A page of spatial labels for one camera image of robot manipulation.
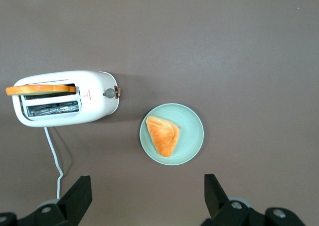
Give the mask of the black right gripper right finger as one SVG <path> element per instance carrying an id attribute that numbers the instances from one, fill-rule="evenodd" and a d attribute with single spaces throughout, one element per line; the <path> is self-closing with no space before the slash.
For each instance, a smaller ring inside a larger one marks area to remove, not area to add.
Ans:
<path id="1" fill-rule="evenodd" d="M 263 226 L 264 215 L 241 200 L 230 200 L 214 174 L 204 176 L 204 198 L 210 218 L 203 226 Z"/>

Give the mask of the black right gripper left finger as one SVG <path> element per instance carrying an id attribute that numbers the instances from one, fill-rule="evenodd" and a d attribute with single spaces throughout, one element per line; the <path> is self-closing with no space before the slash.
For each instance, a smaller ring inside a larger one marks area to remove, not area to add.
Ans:
<path id="1" fill-rule="evenodd" d="M 57 203 L 45 204 L 17 221 L 19 226 L 77 226 L 92 202 L 91 177 L 81 176 Z"/>

